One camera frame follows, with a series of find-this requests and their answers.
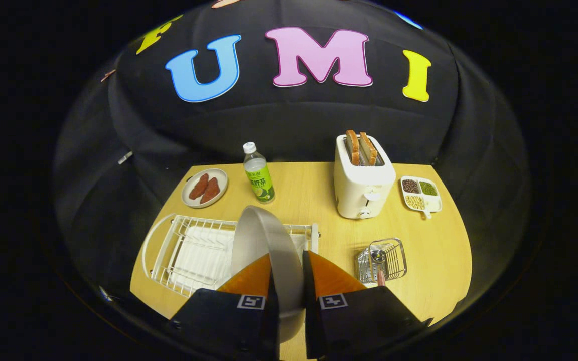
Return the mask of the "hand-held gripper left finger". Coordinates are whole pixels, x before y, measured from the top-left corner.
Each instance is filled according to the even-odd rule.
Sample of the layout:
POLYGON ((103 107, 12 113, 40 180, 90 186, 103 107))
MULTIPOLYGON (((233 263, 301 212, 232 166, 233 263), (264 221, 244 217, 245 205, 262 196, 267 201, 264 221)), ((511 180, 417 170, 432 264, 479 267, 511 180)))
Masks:
POLYGON ((211 360, 278 360, 279 300, 270 256, 257 258, 218 290, 201 288, 167 331, 211 360))

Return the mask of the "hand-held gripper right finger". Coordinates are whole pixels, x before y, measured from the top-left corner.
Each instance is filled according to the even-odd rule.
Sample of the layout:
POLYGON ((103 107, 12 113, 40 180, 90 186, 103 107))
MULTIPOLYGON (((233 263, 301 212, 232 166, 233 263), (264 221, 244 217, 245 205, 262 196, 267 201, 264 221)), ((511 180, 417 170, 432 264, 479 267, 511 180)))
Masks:
POLYGON ((369 360, 424 331, 385 286, 367 288, 330 260, 303 251, 307 359, 369 360))

